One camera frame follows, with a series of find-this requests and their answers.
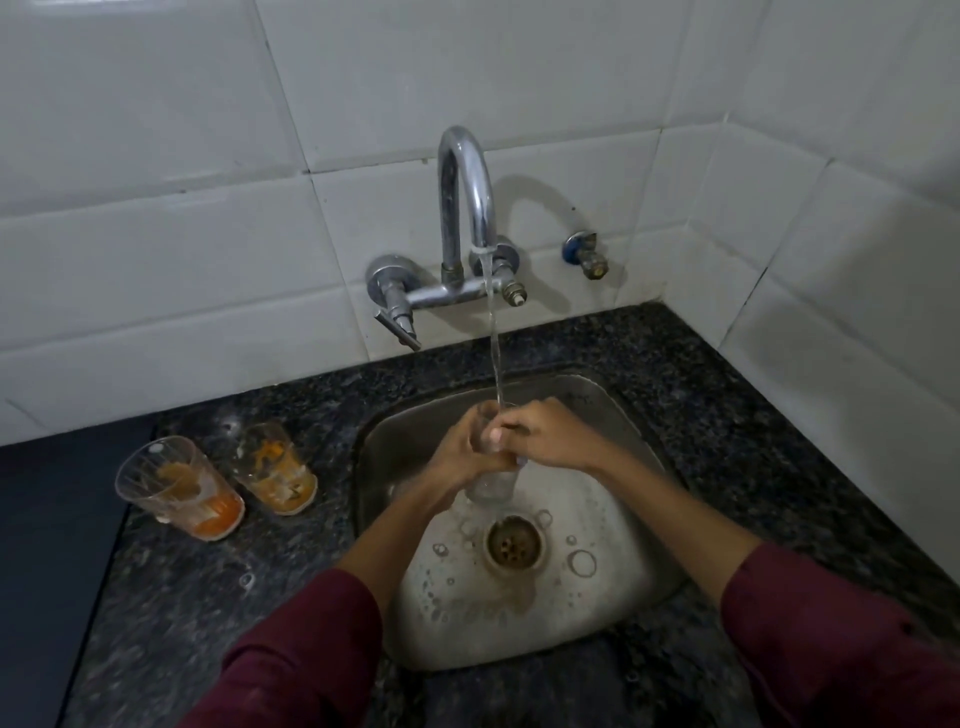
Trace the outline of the person's left hand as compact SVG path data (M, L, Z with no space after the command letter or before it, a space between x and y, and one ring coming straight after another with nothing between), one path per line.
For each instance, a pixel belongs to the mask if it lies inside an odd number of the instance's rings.
M446 511L455 497L474 480L462 480L460 448L472 418L458 421L441 439L425 468L415 477L415 491L423 494L426 512L431 517Z

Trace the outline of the person's right hand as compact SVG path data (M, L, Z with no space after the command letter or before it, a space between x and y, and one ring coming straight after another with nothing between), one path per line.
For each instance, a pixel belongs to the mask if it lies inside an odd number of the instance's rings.
M537 402L546 402L548 408L548 458L528 460L549 467L590 472L598 469L617 450L614 443L586 425L557 398Z

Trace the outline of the clear drinking glass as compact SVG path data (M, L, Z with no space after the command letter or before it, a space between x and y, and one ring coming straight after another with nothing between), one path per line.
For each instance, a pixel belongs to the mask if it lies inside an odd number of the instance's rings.
M510 403L495 399L486 399L476 405L476 416L471 420L467 436L469 449L481 455L504 453L510 458L510 463L508 467L499 467L478 475L466 487L466 496L475 504L508 504L514 495L520 471L527 463L526 457L510 452L504 447L504 443L496 441L492 436L493 428L490 423L497 418L501 410L510 407Z

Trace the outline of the person's left forearm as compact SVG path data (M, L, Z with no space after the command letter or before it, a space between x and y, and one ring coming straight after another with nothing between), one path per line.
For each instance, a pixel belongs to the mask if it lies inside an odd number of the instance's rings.
M383 615L430 521L452 500L419 476L342 560L227 650L221 672L175 728L356 728L383 641Z

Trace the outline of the person's right forearm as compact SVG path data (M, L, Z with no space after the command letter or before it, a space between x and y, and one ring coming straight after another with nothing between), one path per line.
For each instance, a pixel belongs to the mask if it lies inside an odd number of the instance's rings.
M594 439L572 467L652 528L716 601L758 699L786 728L960 728L960 663L899 603L762 540Z

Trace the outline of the stainless steel sink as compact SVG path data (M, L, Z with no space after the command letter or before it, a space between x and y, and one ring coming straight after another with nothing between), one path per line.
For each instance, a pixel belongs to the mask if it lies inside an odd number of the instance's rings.
M640 410L598 371L528 370L508 378L521 405L556 397L589 426L670 478ZM480 384L410 398L361 428L352 453L356 533L419 470L448 428L493 398ZM509 502L458 494L427 526L384 620L386 654L414 672L443 672L548 650L669 599L687 581L639 519L594 478L522 467Z

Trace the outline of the sink drain strainer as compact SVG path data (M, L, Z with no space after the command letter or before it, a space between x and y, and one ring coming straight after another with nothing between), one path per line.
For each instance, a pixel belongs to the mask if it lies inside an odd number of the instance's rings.
M505 574L534 572L545 563L548 552L543 530L520 514L495 519L486 528L482 544L487 562Z

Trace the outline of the small glass with orange residue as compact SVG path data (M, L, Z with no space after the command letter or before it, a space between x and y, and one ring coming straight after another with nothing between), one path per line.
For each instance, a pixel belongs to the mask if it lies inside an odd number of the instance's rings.
M317 476L277 421L246 426L227 461L230 474L277 516L295 516L312 504Z

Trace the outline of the large glass with orange residue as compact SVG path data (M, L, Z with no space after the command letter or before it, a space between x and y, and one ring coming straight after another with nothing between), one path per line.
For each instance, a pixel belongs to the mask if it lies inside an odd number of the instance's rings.
M242 523L246 504L196 443L171 435L139 447L114 478L116 494L159 523L213 543Z

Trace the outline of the chrome wall-mounted faucet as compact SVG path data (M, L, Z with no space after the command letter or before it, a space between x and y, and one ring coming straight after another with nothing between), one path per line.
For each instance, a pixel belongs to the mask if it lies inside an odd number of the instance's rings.
M422 349L415 329L417 310L495 297L521 308L528 300L517 277L519 249L498 233L494 187L479 141L466 127L447 128L438 144L437 163L439 282L425 283L413 260L394 253L378 256L366 268L374 319L412 352Z

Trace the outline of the blue brass wall valve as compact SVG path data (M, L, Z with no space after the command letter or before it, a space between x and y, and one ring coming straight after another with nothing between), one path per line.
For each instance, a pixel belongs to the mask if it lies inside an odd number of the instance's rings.
M562 244L560 255L569 265L578 266L589 281L600 281L609 272L609 261L598 249L595 231L574 232Z

